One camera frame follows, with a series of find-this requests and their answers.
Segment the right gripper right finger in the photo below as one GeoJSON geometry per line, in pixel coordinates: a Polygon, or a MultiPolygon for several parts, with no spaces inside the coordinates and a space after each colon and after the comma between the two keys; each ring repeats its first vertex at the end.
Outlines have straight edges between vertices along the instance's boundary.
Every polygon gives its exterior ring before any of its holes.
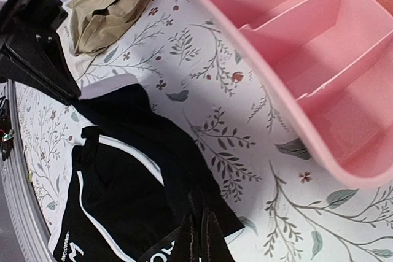
{"type": "Polygon", "coordinates": [[[201,221],[201,260],[208,262],[234,262],[214,212],[203,211],[201,221]]]}

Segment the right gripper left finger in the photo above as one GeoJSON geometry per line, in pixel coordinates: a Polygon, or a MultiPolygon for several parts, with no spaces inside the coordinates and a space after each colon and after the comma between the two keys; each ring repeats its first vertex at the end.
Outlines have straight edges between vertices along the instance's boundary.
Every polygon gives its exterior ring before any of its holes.
{"type": "Polygon", "coordinates": [[[198,262],[200,260],[200,226],[191,212],[184,215],[177,240],[170,255],[173,262],[198,262]]]}

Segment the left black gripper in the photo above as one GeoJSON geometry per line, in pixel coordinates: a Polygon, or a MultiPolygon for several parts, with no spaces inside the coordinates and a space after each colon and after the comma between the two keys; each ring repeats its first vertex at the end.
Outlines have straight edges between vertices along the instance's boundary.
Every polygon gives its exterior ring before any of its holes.
{"type": "Polygon", "coordinates": [[[61,0],[6,0],[1,8],[1,77],[69,106],[81,91],[56,32],[67,16],[61,0]]]}

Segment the black underwear white trim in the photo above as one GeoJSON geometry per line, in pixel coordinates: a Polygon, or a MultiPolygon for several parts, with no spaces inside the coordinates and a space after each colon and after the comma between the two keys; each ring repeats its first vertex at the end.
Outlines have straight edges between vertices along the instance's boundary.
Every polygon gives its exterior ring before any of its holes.
{"type": "Polygon", "coordinates": [[[152,110],[133,74],[84,87],[73,106],[82,142],[60,182],[56,261],[170,261],[184,215],[201,233],[207,207],[225,241],[243,229],[194,140],[152,110]]]}

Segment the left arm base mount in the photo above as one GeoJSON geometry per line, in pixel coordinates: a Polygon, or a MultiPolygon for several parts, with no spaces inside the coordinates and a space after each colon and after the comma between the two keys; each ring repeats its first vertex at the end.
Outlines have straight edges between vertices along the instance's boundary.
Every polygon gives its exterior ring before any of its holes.
{"type": "Polygon", "coordinates": [[[13,149],[14,130],[10,118],[9,100],[1,96],[1,158],[3,161],[8,159],[13,149]]]}

